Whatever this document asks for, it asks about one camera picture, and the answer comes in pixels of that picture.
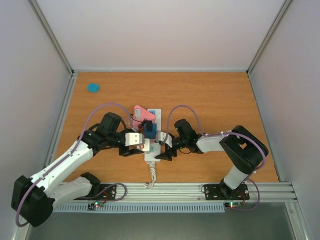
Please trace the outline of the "white power strip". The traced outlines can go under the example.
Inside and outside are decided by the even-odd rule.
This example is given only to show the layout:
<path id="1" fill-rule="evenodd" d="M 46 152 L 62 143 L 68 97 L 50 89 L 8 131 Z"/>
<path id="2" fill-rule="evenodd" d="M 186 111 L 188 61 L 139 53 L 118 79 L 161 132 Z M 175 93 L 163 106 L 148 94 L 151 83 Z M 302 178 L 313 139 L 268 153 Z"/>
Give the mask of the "white power strip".
<path id="1" fill-rule="evenodd" d="M 149 152 L 144 155 L 145 162 L 160 162 L 160 159 L 156 159 L 156 156 L 161 154 L 161 145 L 157 142 L 157 134 L 162 131 L 162 110 L 160 108 L 148 108 L 148 112 L 155 115 L 156 132 L 155 138 L 149 138 Z"/>

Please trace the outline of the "white cube plug with picture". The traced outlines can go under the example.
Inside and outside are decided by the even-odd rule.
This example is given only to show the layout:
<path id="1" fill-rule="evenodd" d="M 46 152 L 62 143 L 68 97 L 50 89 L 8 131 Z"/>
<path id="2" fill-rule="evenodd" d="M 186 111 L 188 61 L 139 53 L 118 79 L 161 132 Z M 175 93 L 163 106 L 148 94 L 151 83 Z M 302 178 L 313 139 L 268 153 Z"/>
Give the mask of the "white cube plug with picture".
<path id="1" fill-rule="evenodd" d="M 145 154 L 150 152 L 150 140 L 148 138 L 144 139 L 144 143 L 141 145 L 138 145 L 136 147 L 138 150 L 144 152 Z"/>

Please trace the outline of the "black plug adapter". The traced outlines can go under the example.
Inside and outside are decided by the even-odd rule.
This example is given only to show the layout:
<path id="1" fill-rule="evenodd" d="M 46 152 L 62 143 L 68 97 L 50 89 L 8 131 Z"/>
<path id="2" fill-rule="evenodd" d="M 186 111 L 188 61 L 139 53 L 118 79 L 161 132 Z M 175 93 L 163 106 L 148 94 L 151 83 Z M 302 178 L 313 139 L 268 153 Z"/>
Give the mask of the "black plug adapter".
<path id="1" fill-rule="evenodd" d="M 153 122 L 151 120 L 147 120 L 145 123 L 145 128 L 147 132 L 153 131 Z"/>

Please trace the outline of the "teal cube plug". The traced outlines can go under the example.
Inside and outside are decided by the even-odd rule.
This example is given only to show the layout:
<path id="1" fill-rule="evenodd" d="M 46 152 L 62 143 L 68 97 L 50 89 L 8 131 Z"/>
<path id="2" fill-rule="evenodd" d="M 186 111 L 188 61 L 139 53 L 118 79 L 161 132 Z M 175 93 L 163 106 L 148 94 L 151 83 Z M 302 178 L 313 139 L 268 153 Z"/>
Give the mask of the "teal cube plug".
<path id="1" fill-rule="evenodd" d="M 87 90 L 91 93 L 97 93 L 100 89 L 100 85 L 96 83 L 89 83 L 87 86 Z"/>

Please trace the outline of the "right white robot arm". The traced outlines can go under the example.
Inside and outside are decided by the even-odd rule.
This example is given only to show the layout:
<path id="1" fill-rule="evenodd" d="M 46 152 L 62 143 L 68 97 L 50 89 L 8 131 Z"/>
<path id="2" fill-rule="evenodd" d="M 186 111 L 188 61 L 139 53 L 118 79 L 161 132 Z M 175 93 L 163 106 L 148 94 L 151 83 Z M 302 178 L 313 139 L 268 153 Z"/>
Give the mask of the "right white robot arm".
<path id="1" fill-rule="evenodd" d="M 240 185 L 256 170 L 262 168 L 269 154 L 268 148 L 242 125 L 217 134 L 198 134 L 186 119 L 175 124 L 178 137 L 160 132 L 155 140 L 165 147 L 165 151 L 155 158 L 171 161 L 177 151 L 188 149 L 192 154 L 225 152 L 233 166 L 220 181 L 217 194 L 224 200 L 234 197 Z"/>

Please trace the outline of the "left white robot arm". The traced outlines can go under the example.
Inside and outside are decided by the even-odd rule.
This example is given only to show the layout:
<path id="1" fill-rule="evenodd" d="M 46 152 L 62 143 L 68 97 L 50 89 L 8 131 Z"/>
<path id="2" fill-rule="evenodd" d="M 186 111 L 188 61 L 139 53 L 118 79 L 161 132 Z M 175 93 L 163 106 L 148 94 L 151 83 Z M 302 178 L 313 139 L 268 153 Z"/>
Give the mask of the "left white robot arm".
<path id="1" fill-rule="evenodd" d="M 145 143 L 144 135 L 131 128 L 118 131 L 119 125 L 123 124 L 119 115 L 106 113 L 101 122 L 85 128 L 73 145 L 50 165 L 30 177 L 20 176 L 14 182 L 11 199 L 11 207 L 16 211 L 16 225 L 38 227 L 56 208 L 73 200 L 107 200 L 110 194 L 89 172 L 69 183 L 63 181 L 100 151 L 118 149 L 118 154 L 123 157 L 142 154 L 138 147 Z"/>

